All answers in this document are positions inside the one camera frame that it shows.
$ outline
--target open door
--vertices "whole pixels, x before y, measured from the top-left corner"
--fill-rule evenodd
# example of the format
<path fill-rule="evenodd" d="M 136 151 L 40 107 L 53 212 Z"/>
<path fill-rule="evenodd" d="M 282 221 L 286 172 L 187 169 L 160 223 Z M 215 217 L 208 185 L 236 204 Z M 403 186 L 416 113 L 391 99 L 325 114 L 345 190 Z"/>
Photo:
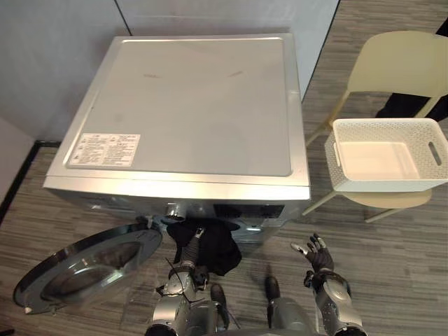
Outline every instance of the open door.
<path fill-rule="evenodd" d="M 54 253 L 29 271 L 13 299 L 26 314 L 101 302 L 130 286 L 162 235 L 144 217 L 87 237 Z"/>

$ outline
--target black pants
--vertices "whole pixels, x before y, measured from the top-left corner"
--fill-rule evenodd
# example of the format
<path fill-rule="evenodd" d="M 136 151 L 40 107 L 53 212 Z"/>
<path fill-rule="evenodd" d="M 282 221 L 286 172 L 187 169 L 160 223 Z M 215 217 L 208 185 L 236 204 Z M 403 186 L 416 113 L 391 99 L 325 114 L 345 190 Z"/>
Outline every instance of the black pants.
<path fill-rule="evenodd" d="M 436 34 L 448 36 L 448 18 Z M 425 106 L 428 100 L 427 97 L 393 93 L 384 108 L 378 111 L 376 118 L 412 118 Z M 426 117 L 435 121 L 441 121 L 448 117 L 448 95 L 440 98 Z"/>

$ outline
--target sticker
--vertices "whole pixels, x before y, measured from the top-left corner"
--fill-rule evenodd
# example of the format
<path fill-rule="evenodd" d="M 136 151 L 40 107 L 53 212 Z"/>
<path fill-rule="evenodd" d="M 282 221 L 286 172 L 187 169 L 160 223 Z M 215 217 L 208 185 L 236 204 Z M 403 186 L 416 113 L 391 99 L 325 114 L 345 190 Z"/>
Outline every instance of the sticker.
<path fill-rule="evenodd" d="M 71 156 L 70 165 L 130 167 L 140 134 L 84 133 Z"/>

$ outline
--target white basket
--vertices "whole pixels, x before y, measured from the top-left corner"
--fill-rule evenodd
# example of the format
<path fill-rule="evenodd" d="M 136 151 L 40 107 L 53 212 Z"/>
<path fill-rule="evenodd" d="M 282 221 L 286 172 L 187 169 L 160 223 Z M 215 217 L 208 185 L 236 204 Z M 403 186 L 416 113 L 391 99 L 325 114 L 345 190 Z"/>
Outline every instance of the white basket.
<path fill-rule="evenodd" d="M 336 191 L 423 191 L 448 181 L 448 141 L 429 118 L 338 119 L 325 154 Z"/>

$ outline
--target beige chair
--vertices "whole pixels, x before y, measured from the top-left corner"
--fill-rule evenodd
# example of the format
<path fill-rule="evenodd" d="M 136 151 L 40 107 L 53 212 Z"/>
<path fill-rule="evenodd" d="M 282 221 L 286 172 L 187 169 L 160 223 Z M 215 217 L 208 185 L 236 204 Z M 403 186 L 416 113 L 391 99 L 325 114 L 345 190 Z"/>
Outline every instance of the beige chair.
<path fill-rule="evenodd" d="M 388 209 L 377 215 L 366 218 L 366 223 L 371 223 L 391 214 L 396 214 L 407 208 L 417 207 L 427 203 L 431 199 L 433 191 L 425 190 L 420 192 L 339 192 L 332 191 L 318 202 L 306 208 L 302 215 L 306 216 L 334 196 L 343 195 L 356 203 L 367 205 L 368 207 Z"/>
<path fill-rule="evenodd" d="M 347 87 L 327 119 L 307 139 L 308 146 L 326 130 L 331 130 L 351 92 L 397 92 L 430 97 L 415 115 L 426 116 L 437 101 L 448 94 L 448 38 L 419 31 L 392 31 L 373 36 L 361 49 Z M 332 191 L 305 209 L 303 216 L 343 195 L 369 207 L 386 208 L 367 218 L 371 223 L 431 199 L 432 190 L 423 192 L 337 192 Z"/>
<path fill-rule="evenodd" d="M 425 117 L 439 98 L 448 94 L 448 37 L 420 31 L 392 31 L 369 38 L 358 55 L 344 94 L 307 139 L 307 146 L 331 129 L 351 92 L 430 97 L 416 115 Z"/>

